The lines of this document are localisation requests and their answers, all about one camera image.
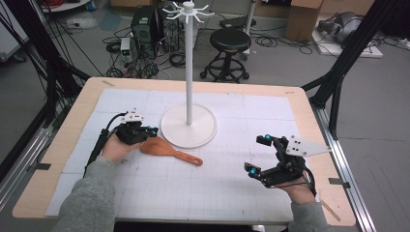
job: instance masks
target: orange spatula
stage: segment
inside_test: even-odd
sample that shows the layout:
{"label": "orange spatula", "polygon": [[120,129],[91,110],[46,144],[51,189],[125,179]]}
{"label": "orange spatula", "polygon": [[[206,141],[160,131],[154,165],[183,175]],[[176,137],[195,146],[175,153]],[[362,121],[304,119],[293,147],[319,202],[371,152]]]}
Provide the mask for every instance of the orange spatula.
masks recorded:
{"label": "orange spatula", "polygon": [[160,137],[148,138],[139,150],[145,154],[153,156],[172,156],[180,160],[190,162],[196,166],[202,165],[203,161],[200,158],[190,154],[175,150],[168,142]]}

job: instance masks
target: gray sweater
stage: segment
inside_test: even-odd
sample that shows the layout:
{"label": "gray sweater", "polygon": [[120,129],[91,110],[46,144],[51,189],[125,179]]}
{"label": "gray sweater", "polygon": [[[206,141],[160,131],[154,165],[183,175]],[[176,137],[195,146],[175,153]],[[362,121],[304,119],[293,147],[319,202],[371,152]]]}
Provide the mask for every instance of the gray sweater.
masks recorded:
{"label": "gray sweater", "polygon": [[[72,193],[60,208],[59,220],[52,231],[112,232],[114,230],[115,164],[99,157],[87,168],[85,177],[77,181]],[[290,232],[333,231],[327,224],[320,203],[291,204],[294,220]]]}

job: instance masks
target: human hand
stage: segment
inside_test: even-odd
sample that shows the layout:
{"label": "human hand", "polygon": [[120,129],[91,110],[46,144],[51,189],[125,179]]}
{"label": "human hand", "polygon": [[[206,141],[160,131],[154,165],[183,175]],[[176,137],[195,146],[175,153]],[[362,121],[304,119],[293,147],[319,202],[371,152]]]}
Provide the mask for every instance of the human hand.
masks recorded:
{"label": "human hand", "polygon": [[295,204],[301,205],[316,202],[308,183],[303,177],[291,182],[276,185],[276,187],[286,191],[292,202]]}
{"label": "human hand", "polygon": [[102,148],[102,156],[112,160],[113,162],[119,162],[130,151],[139,148],[141,145],[142,143],[135,143],[132,145],[123,143],[118,136],[113,133]]}

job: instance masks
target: stool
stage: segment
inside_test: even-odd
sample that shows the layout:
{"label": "stool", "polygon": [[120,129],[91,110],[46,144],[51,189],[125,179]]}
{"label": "stool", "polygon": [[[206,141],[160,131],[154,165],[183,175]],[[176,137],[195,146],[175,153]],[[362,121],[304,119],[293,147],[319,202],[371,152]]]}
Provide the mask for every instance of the stool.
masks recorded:
{"label": "stool", "polygon": [[[205,78],[207,73],[214,77],[214,82],[235,81],[239,83],[239,79],[249,79],[249,74],[245,70],[244,65],[235,59],[232,59],[238,52],[243,52],[250,47],[250,37],[247,33],[231,28],[219,29],[214,32],[210,38],[211,45],[220,53],[214,60],[205,67],[205,71],[201,72],[200,77]],[[225,53],[225,57],[220,57],[221,53]],[[217,61],[223,61],[223,65],[216,66]],[[236,63],[238,66],[231,68],[231,63]]]}

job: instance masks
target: chair base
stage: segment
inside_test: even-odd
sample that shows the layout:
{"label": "chair base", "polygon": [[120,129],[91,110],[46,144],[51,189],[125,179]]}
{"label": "chair base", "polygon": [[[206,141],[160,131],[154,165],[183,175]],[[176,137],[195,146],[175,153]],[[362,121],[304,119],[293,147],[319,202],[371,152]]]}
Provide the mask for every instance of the chair base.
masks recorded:
{"label": "chair base", "polygon": [[[247,73],[244,65],[235,59],[232,59],[232,56],[235,55],[234,53],[226,53],[225,57],[220,57],[221,52],[214,58],[211,63],[205,70],[200,73],[201,78],[205,78],[209,73],[213,78],[214,82],[220,81],[235,81],[236,83],[240,83],[239,80],[249,79],[249,74]],[[222,66],[215,66],[214,64],[218,61],[223,61]],[[231,63],[237,64],[237,68],[231,68]]]}

